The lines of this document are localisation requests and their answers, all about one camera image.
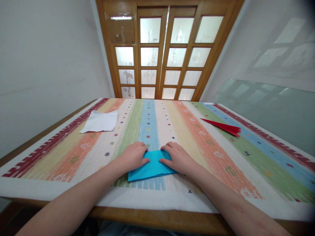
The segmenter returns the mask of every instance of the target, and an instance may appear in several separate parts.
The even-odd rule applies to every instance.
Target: colorful striped tablecloth
[[[118,110],[111,132],[81,134],[92,110]],[[235,137],[200,118],[238,126]],[[98,99],[0,168],[0,195],[53,200],[117,158],[135,141],[149,151],[169,141],[273,218],[309,221],[315,202],[315,158],[228,108],[201,102]],[[217,212],[182,174],[114,182],[99,206]]]

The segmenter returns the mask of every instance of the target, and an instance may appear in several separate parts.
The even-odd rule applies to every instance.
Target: green stripe
[[[127,119],[127,126],[123,133],[123,137],[119,139],[115,152],[114,158],[116,159],[119,157],[126,147],[134,142],[138,141],[139,135],[139,128],[141,123],[142,117],[142,107],[143,107],[143,100],[142,99],[135,99],[133,101],[133,106],[131,113]],[[122,177],[117,179],[114,184],[114,187],[130,187],[131,183],[128,182],[128,173],[124,174]]]
[[[209,111],[202,104],[200,104],[198,108],[195,106],[193,107],[197,109],[205,119],[225,124],[221,118],[217,117],[213,112]],[[217,130],[227,140],[229,140],[232,145],[243,155],[243,157],[249,161],[262,176],[265,177],[268,183],[273,186],[273,188],[278,190],[286,199],[295,201],[294,198],[296,198],[305,203],[315,203],[315,194],[312,191],[293,178],[292,175],[290,175],[287,171],[278,166],[271,158],[269,158],[259,148],[251,144],[246,138],[242,136],[237,138],[220,128],[217,128]],[[245,155],[244,150],[248,151],[251,155]]]

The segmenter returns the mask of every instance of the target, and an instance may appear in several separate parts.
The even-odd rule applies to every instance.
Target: person's left hand
[[[129,145],[117,160],[124,172],[129,172],[150,162],[149,158],[143,158],[144,153],[147,151],[148,148],[144,143],[136,141],[134,144]]]

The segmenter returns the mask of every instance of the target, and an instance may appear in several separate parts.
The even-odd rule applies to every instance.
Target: wooden table edge
[[[95,102],[97,99],[80,107],[65,118],[56,122],[46,130],[31,138],[12,152],[0,159],[0,167],[35,144],[41,138],[52,132],[54,129],[75,116],[84,108]],[[23,198],[6,198],[13,202],[44,207],[49,201],[40,201]],[[160,228],[177,232],[190,232],[210,235],[235,235],[227,222],[220,214],[189,212],[180,210],[146,210],[146,209],[128,209],[116,207],[95,206],[89,213],[90,217],[109,221],[119,221],[122,223],[137,225],[142,227]],[[300,235],[301,229],[310,228],[311,223],[301,221],[276,220],[292,235]]]

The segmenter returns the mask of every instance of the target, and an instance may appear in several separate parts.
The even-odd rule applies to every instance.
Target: folded blue paper
[[[138,169],[130,171],[128,173],[128,181],[144,180],[177,173],[177,171],[158,161],[161,158],[171,160],[171,156],[165,150],[146,152],[143,158],[149,158],[151,161]]]

